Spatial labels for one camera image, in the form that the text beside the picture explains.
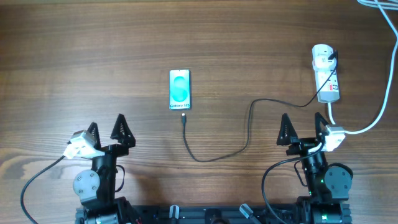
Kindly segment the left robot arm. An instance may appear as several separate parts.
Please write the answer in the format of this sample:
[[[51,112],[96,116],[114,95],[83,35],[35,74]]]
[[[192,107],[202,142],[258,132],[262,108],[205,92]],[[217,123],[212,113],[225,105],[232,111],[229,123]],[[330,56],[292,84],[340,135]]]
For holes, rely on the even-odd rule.
[[[76,211],[76,223],[134,223],[139,215],[125,197],[116,198],[117,158],[129,154],[136,140],[123,114],[119,114],[111,133],[116,144],[102,146],[98,125],[91,123],[87,130],[75,132],[64,155],[69,159],[80,157],[91,161],[91,168],[77,174],[73,190],[83,208]]]

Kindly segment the Galaxy S25 smartphone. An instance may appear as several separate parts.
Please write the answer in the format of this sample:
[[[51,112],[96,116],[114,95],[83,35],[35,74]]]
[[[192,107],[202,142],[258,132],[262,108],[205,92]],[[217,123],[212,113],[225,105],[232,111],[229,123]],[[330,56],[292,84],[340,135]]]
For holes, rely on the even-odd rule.
[[[191,108],[190,70],[169,72],[169,109],[189,110]]]

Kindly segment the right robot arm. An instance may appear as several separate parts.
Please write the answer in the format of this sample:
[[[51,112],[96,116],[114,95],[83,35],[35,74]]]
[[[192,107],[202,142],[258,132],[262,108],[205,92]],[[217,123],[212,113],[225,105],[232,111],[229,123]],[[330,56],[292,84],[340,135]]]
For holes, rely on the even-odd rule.
[[[288,156],[299,156],[308,197],[299,197],[293,214],[282,212],[287,223],[352,223],[351,210],[345,202],[353,183],[353,171],[341,163],[329,164],[325,154],[336,149],[345,138],[345,130],[315,114],[315,137],[299,138],[289,116],[281,117],[277,145],[288,146]]]

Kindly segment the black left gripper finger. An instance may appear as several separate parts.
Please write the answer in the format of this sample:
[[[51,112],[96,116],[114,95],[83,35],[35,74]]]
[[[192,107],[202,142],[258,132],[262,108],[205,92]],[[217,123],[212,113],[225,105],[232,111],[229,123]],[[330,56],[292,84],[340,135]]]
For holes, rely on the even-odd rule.
[[[95,149],[100,149],[101,148],[101,142],[100,142],[100,134],[98,131],[98,125],[95,122],[92,122],[87,129],[87,131],[94,137],[95,139]]]
[[[127,147],[136,146],[136,139],[129,129],[129,126],[123,114],[118,114],[110,138],[113,140],[117,140],[118,143]]]

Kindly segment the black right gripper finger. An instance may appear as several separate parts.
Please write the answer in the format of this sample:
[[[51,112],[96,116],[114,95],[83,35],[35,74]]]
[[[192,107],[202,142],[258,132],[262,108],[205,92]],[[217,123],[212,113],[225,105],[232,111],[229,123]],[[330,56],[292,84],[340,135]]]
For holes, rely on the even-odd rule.
[[[295,144],[299,141],[298,135],[292,125],[292,122],[287,113],[281,117],[280,131],[277,137],[276,144],[278,146],[286,146]]]
[[[315,113],[315,133],[318,140],[323,139],[322,126],[329,125],[329,122],[321,115],[320,112]]]

